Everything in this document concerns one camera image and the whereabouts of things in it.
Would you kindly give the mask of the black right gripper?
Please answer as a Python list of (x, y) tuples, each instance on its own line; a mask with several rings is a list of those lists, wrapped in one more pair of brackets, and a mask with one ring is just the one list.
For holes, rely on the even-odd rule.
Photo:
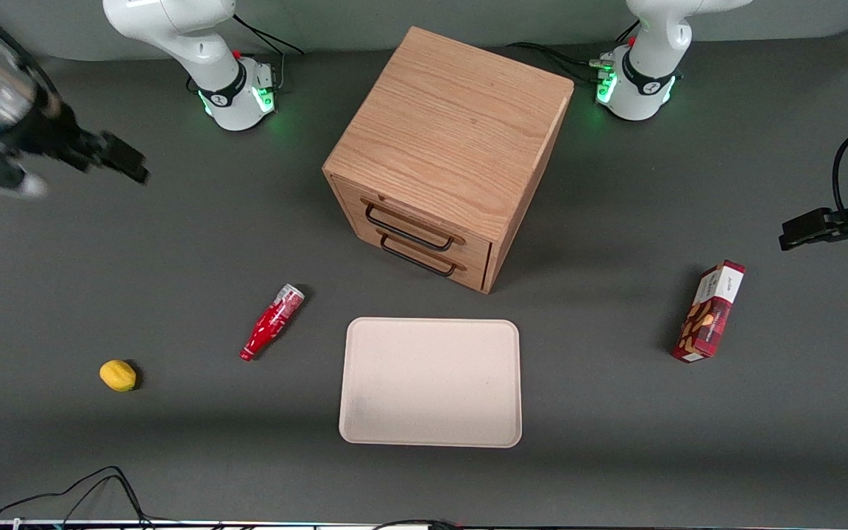
[(26, 116), (4, 132), (4, 145), (16, 152), (43, 155), (80, 171), (110, 164), (116, 172), (146, 185), (150, 172), (145, 157), (117, 135), (98, 135), (81, 128), (74, 111), (63, 103), (34, 103)]

